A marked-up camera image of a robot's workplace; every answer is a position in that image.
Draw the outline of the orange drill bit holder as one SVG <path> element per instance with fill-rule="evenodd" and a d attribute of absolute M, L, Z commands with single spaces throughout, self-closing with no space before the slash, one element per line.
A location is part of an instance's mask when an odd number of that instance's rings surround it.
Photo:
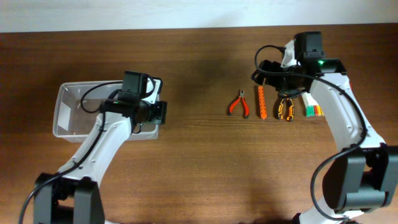
<path fill-rule="evenodd" d="M 264 88 L 262 86 L 258 86 L 257 95 L 259 100 L 259 114 L 261 119 L 267 118 L 267 110 L 266 110 L 266 102 L 264 96 Z"/>

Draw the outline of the clear plastic container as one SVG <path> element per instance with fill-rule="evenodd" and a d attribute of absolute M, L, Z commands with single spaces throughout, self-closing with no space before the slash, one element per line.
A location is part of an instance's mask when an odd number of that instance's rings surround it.
<path fill-rule="evenodd" d="M 70 82 L 60 86 L 53 116 L 53 135 L 69 142 L 83 142 L 96 121 L 94 111 L 120 81 Z"/>

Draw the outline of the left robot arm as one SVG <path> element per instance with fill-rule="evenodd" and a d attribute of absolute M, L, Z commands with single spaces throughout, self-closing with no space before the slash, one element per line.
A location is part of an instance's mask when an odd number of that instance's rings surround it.
<path fill-rule="evenodd" d="M 126 71 L 119 85 L 93 110 L 95 123 L 77 152 L 56 173 L 38 176 L 27 198 L 34 223 L 107 223 L 100 183 L 113 157 L 143 124 L 162 125 L 167 113 L 160 78 Z"/>

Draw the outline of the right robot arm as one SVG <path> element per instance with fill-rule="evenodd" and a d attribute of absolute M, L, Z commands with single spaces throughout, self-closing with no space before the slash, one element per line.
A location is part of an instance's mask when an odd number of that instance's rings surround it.
<path fill-rule="evenodd" d="M 373 129 L 354 97 L 341 60 L 326 58 L 322 34 L 301 32 L 279 47 L 281 62 L 255 62 L 252 79 L 273 86 L 286 100 L 305 93 L 320 105 L 337 153 L 324 160 L 321 198 L 293 222 L 353 223 L 355 218 L 391 204 L 397 187 L 397 148 Z"/>

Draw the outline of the orange-black long-nose pliers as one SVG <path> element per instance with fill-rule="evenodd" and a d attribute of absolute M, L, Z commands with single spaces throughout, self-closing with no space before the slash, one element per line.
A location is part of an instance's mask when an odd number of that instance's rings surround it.
<path fill-rule="evenodd" d="M 279 105 L 277 107 L 277 119 L 285 119 L 288 122 L 292 122 L 295 118 L 295 107 L 291 98 L 284 95 L 279 98 Z"/>

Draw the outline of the clear pack of wall plugs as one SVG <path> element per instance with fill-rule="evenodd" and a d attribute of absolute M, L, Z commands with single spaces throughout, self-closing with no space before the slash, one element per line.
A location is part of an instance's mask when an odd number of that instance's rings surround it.
<path fill-rule="evenodd" d="M 302 99 L 305 105 L 306 117 L 323 116 L 323 111 L 320 105 L 316 102 L 310 93 L 303 93 Z"/>

